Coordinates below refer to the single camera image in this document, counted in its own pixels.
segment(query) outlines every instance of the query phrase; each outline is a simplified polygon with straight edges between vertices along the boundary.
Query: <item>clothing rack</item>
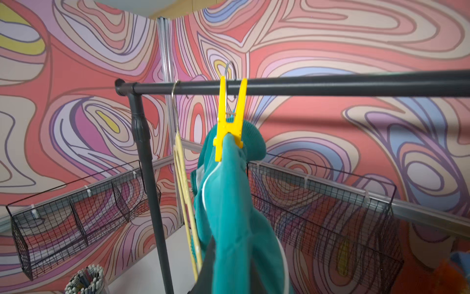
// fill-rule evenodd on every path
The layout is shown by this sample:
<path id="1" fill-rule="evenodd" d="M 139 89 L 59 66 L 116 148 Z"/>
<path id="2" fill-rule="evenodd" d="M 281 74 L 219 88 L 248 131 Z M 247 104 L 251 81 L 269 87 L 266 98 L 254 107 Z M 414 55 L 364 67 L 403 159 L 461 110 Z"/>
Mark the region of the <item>clothing rack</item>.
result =
<path id="1" fill-rule="evenodd" d="M 240 83 L 240 80 L 228 81 L 227 94 L 236 95 Z M 125 83 L 117 79 L 115 88 L 119 95 L 129 98 L 132 131 L 147 187 L 164 288 L 167 294 L 173 294 L 152 167 L 150 132 L 141 97 L 144 94 L 170 95 L 173 83 Z M 174 94 L 218 95 L 219 81 L 180 82 Z M 249 79 L 247 95 L 470 97 L 470 70 Z"/>

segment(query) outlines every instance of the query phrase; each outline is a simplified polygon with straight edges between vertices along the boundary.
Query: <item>teal garment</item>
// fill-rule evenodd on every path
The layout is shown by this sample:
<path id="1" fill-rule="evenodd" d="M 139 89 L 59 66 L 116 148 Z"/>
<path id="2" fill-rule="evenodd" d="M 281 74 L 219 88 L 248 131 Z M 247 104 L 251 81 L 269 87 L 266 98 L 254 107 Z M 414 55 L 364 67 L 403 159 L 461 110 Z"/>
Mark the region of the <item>teal garment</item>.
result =
<path id="1" fill-rule="evenodd" d="M 269 221 L 253 207 L 246 175 L 247 160 L 261 160 L 266 155 L 264 140 L 254 125 L 244 121 L 243 148 L 227 134 L 219 163 L 213 146 L 216 131 L 217 125 L 208 133 L 199 157 L 198 167 L 204 166 L 199 187 L 195 172 L 191 173 L 203 256 L 212 235 L 216 244 L 212 293 L 249 293 L 253 260 L 266 291 L 282 294 L 284 264 L 279 243 Z"/>

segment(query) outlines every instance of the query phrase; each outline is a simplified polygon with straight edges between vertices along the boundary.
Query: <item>wire mesh basket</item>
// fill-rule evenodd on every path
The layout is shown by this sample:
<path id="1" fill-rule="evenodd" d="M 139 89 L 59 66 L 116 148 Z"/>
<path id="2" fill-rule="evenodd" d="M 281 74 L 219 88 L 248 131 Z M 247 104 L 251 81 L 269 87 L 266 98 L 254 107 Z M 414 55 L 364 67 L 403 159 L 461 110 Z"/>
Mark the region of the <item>wire mesh basket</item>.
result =
<path id="1" fill-rule="evenodd" d="M 403 265 L 391 203 L 333 181 L 248 163 L 254 207 L 281 242 L 368 293 L 389 293 Z"/>
<path id="2" fill-rule="evenodd" d="M 138 168 L 15 213 L 11 227 L 21 268 L 33 280 L 148 208 Z"/>

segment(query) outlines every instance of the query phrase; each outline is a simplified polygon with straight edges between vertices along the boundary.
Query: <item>yellow plastic clip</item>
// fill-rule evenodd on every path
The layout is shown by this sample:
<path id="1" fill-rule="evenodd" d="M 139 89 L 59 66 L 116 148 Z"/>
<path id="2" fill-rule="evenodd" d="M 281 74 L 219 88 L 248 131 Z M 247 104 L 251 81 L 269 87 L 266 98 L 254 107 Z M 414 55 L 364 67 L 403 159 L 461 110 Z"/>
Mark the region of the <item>yellow plastic clip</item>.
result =
<path id="1" fill-rule="evenodd" d="M 219 92 L 219 114 L 217 117 L 217 135 L 214 138 L 215 146 L 215 161 L 222 161 L 222 142 L 225 135 L 231 133 L 235 137 L 235 143 L 239 148 L 243 148 L 242 142 L 242 128 L 243 116 L 245 113 L 246 102 L 246 85 L 247 79 L 243 79 L 240 85 L 240 92 L 238 93 L 238 101 L 236 103 L 235 118 L 233 123 L 227 122 L 226 113 L 226 87 L 225 77 L 220 77 L 220 92 Z"/>

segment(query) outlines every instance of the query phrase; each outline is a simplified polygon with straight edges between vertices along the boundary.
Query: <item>painted wall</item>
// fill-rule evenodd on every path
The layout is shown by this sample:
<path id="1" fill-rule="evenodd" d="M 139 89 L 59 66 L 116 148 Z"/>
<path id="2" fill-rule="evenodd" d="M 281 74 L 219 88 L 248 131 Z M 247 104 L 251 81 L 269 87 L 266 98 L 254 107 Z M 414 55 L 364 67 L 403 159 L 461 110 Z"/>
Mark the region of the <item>painted wall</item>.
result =
<path id="1" fill-rule="evenodd" d="M 153 14 L 154 11 L 165 9 L 165 7 L 172 5 L 174 1 L 175 0 L 141 0 L 131 2 L 127 0 L 98 0 L 97 2 L 151 18 L 150 15 Z"/>
<path id="2" fill-rule="evenodd" d="M 154 20 L 90 0 L 0 1 L 0 216 L 5 205 L 136 160 L 126 97 L 114 80 L 162 80 Z M 145 96 L 154 158 L 169 154 L 165 99 Z M 83 187 L 124 166 L 41 194 L 30 205 Z M 180 227 L 173 175 L 156 171 L 167 235 Z M 99 263 L 112 280 L 154 247 L 145 213 L 30 282 L 11 232 L 0 235 L 0 292 L 62 291 L 79 268 Z"/>
<path id="3" fill-rule="evenodd" d="M 229 0 L 173 20 L 172 36 L 176 78 L 183 81 L 218 80 L 229 60 L 238 78 L 470 67 L 470 9 L 463 0 Z M 217 100 L 178 96 L 184 138 L 204 142 L 216 123 Z M 469 115 L 468 100 L 439 97 L 252 96 L 245 113 L 268 152 L 395 183 L 401 200 L 465 217 Z M 198 155 L 185 154 L 194 168 Z M 350 178 L 333 180 L 351 184 Z M 405 222 L 400 238 L 405 265 L 395 293 L 426 293 L 439 261 L 470 248 Z M 325 269 L 314 274 L 311 257 L 291 247 L 287 252 L 298 293 L 361 291 Z"/>

